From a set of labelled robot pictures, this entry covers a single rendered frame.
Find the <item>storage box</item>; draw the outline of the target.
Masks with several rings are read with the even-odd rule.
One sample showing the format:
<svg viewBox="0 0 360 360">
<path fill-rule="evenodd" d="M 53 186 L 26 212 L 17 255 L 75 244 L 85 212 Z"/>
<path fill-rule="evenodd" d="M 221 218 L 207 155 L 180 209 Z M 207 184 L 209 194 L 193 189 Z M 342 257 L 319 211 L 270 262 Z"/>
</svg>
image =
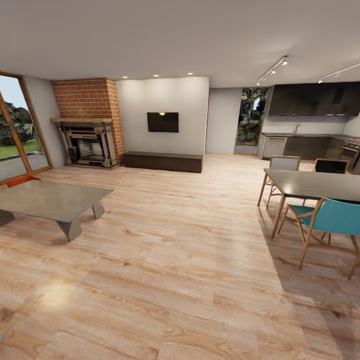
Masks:
<svg viewBox="0 0 360 360">
<path fill-rule="evenodd" d="M 20 179 L 11 180 L 9 182 L 6 182 L 6 185 L 9 188 L 11 188 L 11 187 L 14 187 L 14 186 L 17 186 L 17 185 L 20 185 L 22 183 L 29 182 L 29 181 L 32 181 L 32 180 L 40 181 L 40 178 L 36 178 L 36 177 L 33 177 L 33 176 L 27 176 L 27 177 L 23 177 L 23 178 L 20 178 Z"/>
</svg>

